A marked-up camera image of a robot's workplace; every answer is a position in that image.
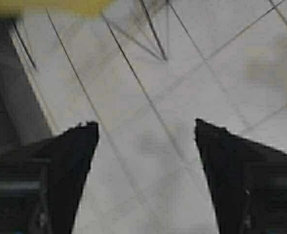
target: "tile grout line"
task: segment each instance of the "tile grout line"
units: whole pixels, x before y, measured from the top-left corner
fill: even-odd
[[[225,89],[225,87],[222,85],[222,83],[220,82],[220,80],[216,77],[216,74],[213,70],[213,68],[210,66],[209,64],[209,58],[205,58],[204,55],[201,53],[199,47],[196,45],[194,39],[192,38],[192,36],[190,35],[189,31],[187,30],[186,26],[184,25],[184,23],[182,22],[181,18],[179,17],[178,13],[175,11],[174,7],[172,6],[172,4],[169,1],[169,4],[173,10],[173,12],[175,13],[176,17],[178,18],[180,24],[182,25],[183,29],[185,30],[185,32],[187,33],[189,39],[191,40],[191,42],[193,43],[194,47],[196,48],[196,50],[198,51],[198,53],[200,54],[202,60],[204,61],[204,63],[206,64],[207,68],[209,69],[209,71],[211,72],[211,74],[213,75],[214,79],[217,81],[219,88],[222,90],[222,92],[225,93],[228,101],[230,102],[231,107],[234,109],[234,111],[237,113],[237,115],[240,117],[240,119],[242,120],[243,124],[245,125],[245,127],[249,127],[249,123],[246,120],[246,118],[240,113],[240,111],[238,110],[237,106],[231,102],[230,97],[229,97],[229,92]]]
[[[267,14],[269,14],[271,11],[274,10],[274,7],[267,10],[264,14],[262,14],[260,17],[258,17],[255,21],[253,21],[251,24],[246,26],[243,30],[241,30],[238,34],[236,34],[233,38],[228,40],[226,43],[224,43],[222,46],[220,46],[218,49],[216,49],[214,52],[212,52],[206,60],[209,61],[216,55],[218,55],[224,48],[229,46],[233,41],[235,41],[238,37],[240,37],[243,33],[245,33],[248,29],[250,29],[253,25],[255,25],[258,21],[260,21],[263,17],[265,17]]]
[[[283,16],[283,14],[281,13],[281,11],[278,9],[278,6],[284,2],[285,0],[281,1],[279,4],[274,5],[274,3],[272,2],[272,0],[269,0],[271,2],[271,4],[274,6],[273,8],[275,9],[276,13],[279,15],[279,17],[281,18],[281,20],[283,21],[283,23],[285,24],[285,26],[287,27],[287,19]]]
[[[134,71],[134,68],[131,66],[130,61],[128,60],[128,58],[127,58],[125,52],[123,51],[121,45],[119,44],[119,42],[118,42],[118,40],[117,40],[117,38],[116,38],[116,36],[115,36],[115,34],[114,34],[114,32],[113,32],[111,26],[109,25],[109,22],[107,21],[107,19],[105,18],[105,16],[104,16],[103,14],[102,14],[101,16],[102,16],[103,20],[106,22],[107,27],[108,27],[108,29],[110,30],[110,32],[111,32],[111,34],[112,34],[112,36],[113,36],[113,38],[114,38],[114,40],[115,40],[117,46],[119,47],[120,52],[122,53],[122,55],[123,55],[125,61],[126,61],[126,62],[128,63],[128,65],[129,65],[129,68],[131,69],[131,71],[132,71],[134,77],[136,78],[137,82],[139,83],[139,85],[140,85],[140,87],[141,87],[141,89],[142,89],[142,92],[145,94],[146,98],[150,101],[149,96],[148,96],[147,93],[145,92],[145,89],[144,89],[144,87],[143,87],[141,81],[139,80],[139,78],[138,78],[136,72]],[[127,168],[127,165],[126,165],[126,162],[125,162],[125,161],[124,161],[122,164],[123,164],[123,166],[124,166],[125,168]],[[131,176],[131,172],[125,173],[125,174],[126,174],[127,178],[132,178],[132,181],[134,182],[134,178]],[[132,188],[134,189],[134,192],[135,192],[136,195],[138,196],[138,201],[139,201],[140,205],[143,206],[144,204],[146,204],[146,202],[147,202],[148,200],[145,198],[145,196],[144,196],[143,192],[141,191],[141,189],[139,188],[139,186],[136,184],[135,186],[132,186]],[[152,209],[150,206],[149,206],[149,212],[150,212],[150,214],[155,218],[155,221],[156,221],[156,223],[158,224],[158,228],[162,228],[162,229],[163,229],[164,227],[162,226],[161,222],[159,221],[158,216],[156,215],[154,209]]]
[[[188,168],[187,165],[189,164],[189,162],[187,162],[187,159],[186,159],[186,157],[184,156],[183,151],[180,149],[180,146],[178,145],[178,143],[176,142],[176,140],[175,140],[174,137],[172,136],[172,134],[171,134],[170,130],[168,129],[166,123],[164,122],[164,120],[163,120],[161,114],[158,112],[158,110],[157,110],[157,108],[155,107],[155,105],[154,105],[152,99],[151,99],[150,96],[148,95],[148,92],[146,91],[146,89],[145,89],[143,83],[141,82],[141,80],[139,79],[137,73],[135,72],[134,68],[132,67],[132,65],[131,65],[131,63],[130,63],[128,57],[127,57],[127,55],[125,54],[125,52],[124,52],[122,46],[119,44],[119,42],[118,42],[118,40],[117,40],[117,38],[116,38],[116,36],[115,36],[115,34],[114,34],[112,28],[110,27],[108,21],[106,20],[105,16],[102,15],[102,17],[103,17],[103,19],[105,20],[105,22],[106,22],[106,24],[107,24],[107,26],[108,26],[108,28],[109,28],[109,30],[110,30],[110,32],[111,32],[113,38],[114,38],[116,44],[118,45],[118,47],[119,47],[119,49],[120,49],[120,52],[122,53],[122,55],[123,55],[125,61],[127,62],[128,66],[129,66],[130,70],[132,71],[132,74],[134,75],[135,79],[137,80],[137,82],[138,82],[138,84],[139,84],[139,86],[140,86],[140,88],[141,88],[141,90],[142,90],[144,96],[146,97],[148,103],[150,104],[150,107],[151,107],[152,111],[154,112],[154,114],[155,114],[156,118],[158,119],[159,123],[161,124],[161,127],[162,127],[163,130],[165,131],[167,137],[169,138],[169,140],[170,140],[170,142],[171,142],[171,144],[172,144],[173,149],[175,150],[175,152],[177,153],[177,155],[178,155],[179,158],[181,159],[181,163],[182,163],[182,164],[185,164],[186,167]]]
[[[189,33],[188,29],[186,28],[186,26],[182,22],[181,18],[179,17],[178,13],[176,12],[175,8],[173,7],[173,5],[171,3],[171,0],[168,0],[168,4],[171,7],[172,11],[174,12],[174,14],[175,14],[176,18],[178,19],[178,21],[180,22],[181,26],[183,27],[184,31],[188,35],[189,39],[191,40],[193,46],[196,48],[196,50],[199,53],[200,57],[202,58],[203,61],[205,61],[206,59],[205,59],[204,55],[202,54],[201,50],[199,49],[199,47],[195,43],[194,39],[191,37],[191,34]]]
[[[49,12],[48,12],[47,9],[46,9],[46,12],[47,12],[48,18],[49,18],[49,20],[50,20],[50,22],[51,22],[51,25],[52,25],[52,27],[54,28],[54,31],[55,31],[55,33],[56,33],[56,35],[57,35],[57,37],[58,37],[58,40],[59,40],[59,42],[60,42],[60,44],[61,44],[61,46],[62,46],[62,48],[63,48],[63,50],[64,50],[64,53],[65,53],[65,55],[66,55],[66,57],[67,57],[67,59],[68,59],[70,65],[71,65],[71,67],[72,67],[72,69],[73,69],[73,71],[74,71],[74,73],[75,73],[75,75],[76,75],[76,78],[77,78],[77,80],[79,81],[79,83],[80,83],[80,85],[81,85],[81,88],[82,88],[83,92],[85,93],[86,98],[88,99],[91,108],[92,108],[93,111],[95,112],[96,117],[98,118],[99,122],[100,122],[101,125],[102,125],[103,132],[105,133],[105,135],[106,135],[106,137],[107,137],[107,140],[108,140],[109,144],[111,145],[111,147],[112,147],[112,149],[113,149],[113,151],[114,151],[114,153],[115,153],[115,155],[116,155],[116,159],[117,159],[118,162],[120,163],[121,168],[122,168],[123,172],[124,172],[125,175],[126,175],[126,178],[129,180],[130,186],[132,187],[132,189],[133,189],[134,192],[136,193],[136,197],[137,197],[138,202],[140,203],[140,205],[145,204],[145,202],[147,201],[147,199],[144,197],[144,195],[143,195],[141,189],[140,189],[139,186],[136,184],[135,179],[133,178],[133,176],[131,175],[130,170],[129,170],[128,167],[127,167],[127,163],[125,162],[125,160],[122,159],[121,153],[119,152],[119,149],[118,149],[117,146],[115,145],[114,141],[111,139],[111,136],[109,135],[109,132],[107,131],[105,125],[103,124],[103,121],[102,121],[102,119],[101,119],[99,113],[97,112],[97,110],[96,110],[96,108],[95,108],[95,106],[94,106],[94,104],[93,104],[91,98],[89,97],[89,95],[88,95],[88,93],[87,93],[87,90],[86,90],[85,87],[83,86],[83,83],[82,83],[82,81],[81,81],[80,78],[79,78],[79,75],[78,75],[78,73],[77,73],[77,71],[76,71],[76,69],[75,69],[75,67],[74,67],[74,65],[73,65],[73,63],[72,63],[72,61],[71,61],[71,59],[70,59],[68,53],[67,53],[67,50],[65,49],[64,44],[62,43],[62,40],[61,40],[59,34],[57,33],[57,30],[56,30],[56,28],[55,28],[55,25],[53,24],[53,21],[52,21],[50,15],[49,15]],[[93,197],[93,201],[94,201],[94,206],[97,206],[96,199],[95,199],[94,197]],[[150,208],[150,211],[151,211],[151,214],[152,214],[154,217],[157,217],[156,214],[155,214],[155,212],[154,212],[151,208]],[[106,225],[105,222],[103,221],[103,220],[104,220],[104,213],[100,210],[100,208],[99,208],[98,206],[97,206],[95,212],[97,213],[98,217],[100,217],[100,220],[98,219],[98,221],[100,222],[100,225],[101,225],[101,228],[103,229],[103,231],[104,231],[105,233],[114,233],[114,232],[111,230],[111,228],[108,227],[108,225]]]
[[[268,0],[271,5],[273,6],[273,9],[276,11],[276,13],[279,15],[279,17],[281,18],[281,20],[283,21],[283,23],[286,25],[287,27],[287,19],[283,16],[283,14],[281,13],[281,11],[278,9],[278,6],[280,4],[282,4],[283,2],[285,2],[286,0],[282,0],[280,1],[278,4],[274,4],[274,2],[272,0]],[[255,124],[245,128],[244,130],[242,130],[240,132],[240,134],[246,134],[250,131],[255,130],[256,127],[260,126],[261,124],[265,123],[266,121],[268,121],[269,119],[271,119],[272,117],[276,116],[277,114],[279,114],[280,112],[282,112],[284,109],[287,108],[287,104],[285,104],[284,106],[282,106],[281,108],[279,108],[278,110],[272,112],[271,114],[268,114],[267,116],[263,117],[261,120],[259,120],[258,122],[256,122]]]
[[[255,124],[251,125],[250,127],[245,128],[244,130],[242,130],[239,134],[246,134],[250,131],[255,130],[256,127],[260,126],[261,124],[267,122],[268,120],[270,120],[272,117],[278,115],[279,113],[281,113],[283,110],[287,109],[287,104],[282,106],[281,108],[277,109],[276,111],[272,112],[271,114],[266,115],[265,117],[263,117],[260,121],[256,122]]]
[[[60,42],[60,44],[61,44],[61,46],[62,46],[62,48],[63,48],[63,51],[64,51],[64,53],[65,53],[65,55],[66,55],[66,57],[67,57],[67,59],[68,59],[68,61],[69,61],[69,63],[70,63],[70,65],[71,65],[71,67],[72,67],[72,69],[73,69],[75,75],[76,75],[76,78],[77,78],[77,80],[78,80],[78,82],[79,82],[79,84],[80,84],[80,86],[81,86],[81,88],[82,88],[84,94],[86,95],[86,98],[87,98],[87,100],[88,100],[88,102],[89,102],[89,104],[90,104],[90,107],[93,109],[93,111],[94,111],[94,113],[95,113],[95,115],[96,115],[96,118],[98,119],[98,121],[99,121],[99,123],[100,123],[99,129],[100,129],[100,128],[103,129],[103,132],[104,132],[104,134],[106,135],[106,137],[107,137],[107,139],[108,139],[108,142],[110,143],[110,145],[111,145],[112,148],[114,149],[114,152],[117,153],[117,152],[118,152],[118,151],[117,151],[117,147],[115,146],[115,143],[114,143],[113,140],[111,139],[111,136],[109,135],[109,133],[108,133],[108,131],[107,131],[105,125],[103,124],[102,118],[100,117],[99,113],[97,112],[97,110],[96,110],[96,108],[95,108],[95,106],[94,106],[94,104],[93,104],[91,98],[90,98],[89,95],[88,95],[87,90],[86,90],[85,87],[83,86],[83,83],[82,83],[82,81],[81,81],[81,79],[80,79],[80,77],[79,77],[79,75],[78,75],[78,73],[77,73],[77,71],[76,71],[76,69],[75,69],[73,63],[72,63],[72,60],[70,59],[70,57],[69,57],[69,55],[68,55],[68,53],[67,53],[67,50],[66,50],[66,48],[64,47],[64,44],[62,43],[62,40],[61,40],[61,38],[60,38],[60,36],[59,36],[59,34],[58,34],[58,32],[57,32],[57,29],[56,29],[56,27],[55,27],[55,25],[54,25],[54,23],[53,23],[53,21],[52,21],[50,15],[49,15],[48,9],[46,9],[46,12],[47,12],[47,16],[48,16],[48,18],[49,18],[49,21],[50,21],[52,27],[54,28],[55,34],[57,35],[58,40],[59,40],[59,42]],[[125,172],[125,166],[124,166],[124,163],[121,162],[120,157],[117,156],[116,158],[117,158],[117,160],[119,161],[119,163],[121,164],[121,167],[122,167],[122,169],[123,169],[123,171],[124,171],[126,177],[127,177],[128,179],[131,179],[132,176],[129,176],[129,175],[128,175],[129,173]],[[94,210],[94,212],[95,212],[96,215],[97,215],[97,218],[98,218],[97,220],[98,220],[98,222],[99,222],[99,224],[100,224],[100,226],[101,226],[103,232],[104,232],[105,234],[113,234],[114,232],[111,230],[111,227],[109,227],[109,226],[106,224],[106,222],[104,221],[104,213],[101,211],[101,209],[100,209],[99,206],[97,205],[97,203],[96,203],[96,198],[95,198],[92,194],[90,194],[90,195],[91,195],[92,198],[93,198],[93,210]]]

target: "yellow object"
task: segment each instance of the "yellow object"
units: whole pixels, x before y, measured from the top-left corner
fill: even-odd
[[[53,8],[95,17],[113,0],[0,0],[0,17],[19,15],[25,9]]]

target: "floor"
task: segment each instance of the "floor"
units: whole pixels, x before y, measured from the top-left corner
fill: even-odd
[[[118,48],[101,19],[62,34],[80,80],[51,26],[32,37],[48,18],[25,21],[56,132],[101,123],[75,233],[218,233],[193,140],[197,117],[287,152],[287,0],[171,3],[153,17],[167,62],[123,45],[138,79],[121,53],[107,59]],[[60,31],[68,25],[54,20]],[[135,38],[156,51],[148,27]]]

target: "white tile floor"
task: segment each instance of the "white tile floor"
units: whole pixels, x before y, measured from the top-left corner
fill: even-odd
[[[62,48],[51,49],[57,38],[48,21],[26,22],[42,64],[35,79],[60,129],[102,121],[75,233],[218,233],[193,141],[196,117],[287,152],[287,0],[274,0],[277,9],[269,0],[172,4],[188,33],[170,8],[153,18],[167,62],[123,45],[140,83],[121,54],[103,55],[117,46],[100,19],[76,34],[66,32],[74,19],[56,19],[94,110]],[[36,31],[46,34],[36,38]],[[136,39],[157,53],[151,32],[143,32]]]

